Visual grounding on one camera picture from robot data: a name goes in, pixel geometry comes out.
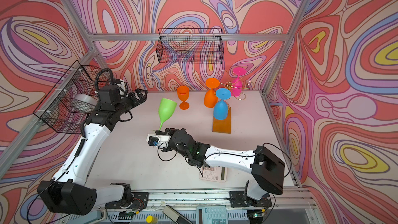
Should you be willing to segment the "green wine glass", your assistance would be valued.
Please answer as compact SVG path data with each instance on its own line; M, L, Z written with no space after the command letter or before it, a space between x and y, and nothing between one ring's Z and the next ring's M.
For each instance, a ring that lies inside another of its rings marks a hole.
M159 105L159 118L160 118L160 126L159 131L162 130L163 124L169 120L176 109L177 103L173 100L162 98Z

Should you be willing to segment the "orange wine glass front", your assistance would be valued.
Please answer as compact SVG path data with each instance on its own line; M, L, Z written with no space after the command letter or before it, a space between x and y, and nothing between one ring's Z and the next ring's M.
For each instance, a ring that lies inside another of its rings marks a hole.
M189 103L187 102L189 98L189 88L187 86L180 86L177 88L177 96L182 101L179 105L181 110L187 110L189 108Z

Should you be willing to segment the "gold wire rack wooden base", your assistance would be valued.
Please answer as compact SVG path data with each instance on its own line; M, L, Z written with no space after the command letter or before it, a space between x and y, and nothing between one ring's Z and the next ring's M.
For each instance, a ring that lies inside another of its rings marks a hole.
M239 101L246 99L244 90L253 87L251 82L245 85L242 82L243 77L246 75L246 70L243 67L235 67L232 70L235 79L227 83L221 83L223 88L216 90L215 96L218 98L218 102L214 106L213 110L213 123L212 131L216 133L232 133L232 114L231 106L227 102L230 98L235 98Z

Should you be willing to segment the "blue wine glass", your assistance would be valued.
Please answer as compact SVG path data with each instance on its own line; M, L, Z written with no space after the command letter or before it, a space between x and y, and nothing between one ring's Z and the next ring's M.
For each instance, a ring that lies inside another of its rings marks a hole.
M214 106L213 116L217 120L225 120L228 116L229 105L226 100L231 97L231 91L226 88L220 88L216 91L219 101Z

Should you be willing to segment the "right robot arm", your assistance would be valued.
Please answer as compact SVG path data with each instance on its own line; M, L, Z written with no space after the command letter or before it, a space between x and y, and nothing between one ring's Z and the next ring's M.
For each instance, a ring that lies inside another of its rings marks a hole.
M225 167L252 175L246 188L246 196L259 201L265 194L282 195L285 178L285 163L265 147L238 151L218 148L197 142L184 128L167 128L148 134L147 143L162 152L175 151L186 163L196 168Z

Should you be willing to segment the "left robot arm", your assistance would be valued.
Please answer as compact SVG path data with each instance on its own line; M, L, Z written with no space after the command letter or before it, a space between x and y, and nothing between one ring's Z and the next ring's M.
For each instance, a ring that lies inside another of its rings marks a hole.
M113 183L105 188L89 188L87 178L104 141L121 116L147 100L147 90L128 91L125 82L115 79L110 69L100 70L94 81L97 102L79 124L68 124L80 131L81 138L63 166L51 180L40 182L37 193L52 213L86 215L101 205L130 207L134 201L131 187Z

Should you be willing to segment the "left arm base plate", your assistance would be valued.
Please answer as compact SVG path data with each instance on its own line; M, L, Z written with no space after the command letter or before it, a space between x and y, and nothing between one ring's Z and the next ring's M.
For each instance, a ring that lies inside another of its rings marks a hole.
M149 192L132 192L125 199L105 204L106 209L132 209L142 210L147 208Z

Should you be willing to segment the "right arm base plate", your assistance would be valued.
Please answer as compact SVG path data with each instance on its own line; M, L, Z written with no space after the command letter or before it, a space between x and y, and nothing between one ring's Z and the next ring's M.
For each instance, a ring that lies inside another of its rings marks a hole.
M254 200L246 195L244 191L230 191L229 197L226 198L231 207L263 207L268 209L272 207L272 201L269 194L265 194L260 200Z

